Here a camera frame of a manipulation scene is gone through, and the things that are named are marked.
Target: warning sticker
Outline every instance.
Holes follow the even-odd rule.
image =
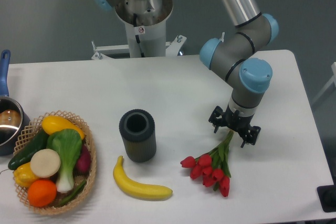
[[[134,28],[134,33],[135,35],[141,35],[141,34],[145,34],[145,27],[144,26],[137,26]]]

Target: orange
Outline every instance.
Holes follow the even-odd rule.
[[[39,179],[28,189],[28,200],[33,207],[44,207],[54,201],[57,188],[54,182],[48,179]]]

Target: yellow bell pepper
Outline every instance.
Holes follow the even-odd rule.
[[[13,172],[15,183],[22,187],[29,187],[39,179],[30,169],[30,162],[23,164]]]

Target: blue pot handle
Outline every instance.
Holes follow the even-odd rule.
[[[8,97],[9,91],[7,86],[8,66],[11,53],[9,50],[3,50],[0,59],[0,96]]]

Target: bok choy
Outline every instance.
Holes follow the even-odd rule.
[[[56,180],[57,191],[66,193],[72,190],[74,186],[72,172],[82,148],[79,133],[73,129],[55,132],[48,138],[47,148],[57,152],[61,159]]]

